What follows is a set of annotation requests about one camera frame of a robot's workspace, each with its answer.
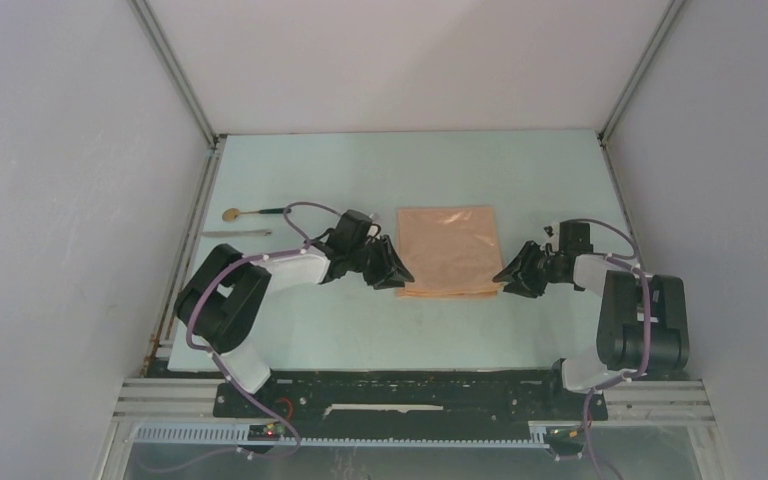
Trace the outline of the peach cloth napkin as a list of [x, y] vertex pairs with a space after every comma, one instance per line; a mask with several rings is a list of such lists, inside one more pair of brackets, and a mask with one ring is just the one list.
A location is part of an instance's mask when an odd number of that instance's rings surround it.
[[401, 208], [397, 253], [414, 281], [399, 297], [481, 299], [498, 294], [502, 268], [491, 206]]

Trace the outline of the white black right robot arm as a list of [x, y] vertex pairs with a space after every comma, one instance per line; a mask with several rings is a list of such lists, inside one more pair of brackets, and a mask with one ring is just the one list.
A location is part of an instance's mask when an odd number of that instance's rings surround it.
[[526, 242], [493, 277], [503, 290], [536, 299], [551, 284], [568, 284], [600, 299], [595, 345], [561, 361], [561, 379], [541, 392], [545, 411], [566, 418], [596, 392], [649, 374], [680, 371], [690, 342], [683, 281], [649, 274], [591, 244]]

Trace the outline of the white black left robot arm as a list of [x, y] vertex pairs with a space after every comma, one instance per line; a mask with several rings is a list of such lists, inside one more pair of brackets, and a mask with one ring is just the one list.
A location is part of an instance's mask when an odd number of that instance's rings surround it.
[[314, 239], [283, 251], [246, 256], [229, 244], [214, 247], [175, 301], [187, 345], [207, 353], [225, 379], [239, 388], [238, 404], [264, 416], [276, 403], [267, 383], [272, 369], [252, 330], [267, 296], [302, 285], [323, 285], [359, 273], [375, 290], [415, 281], [387, 235], [347, 244]]

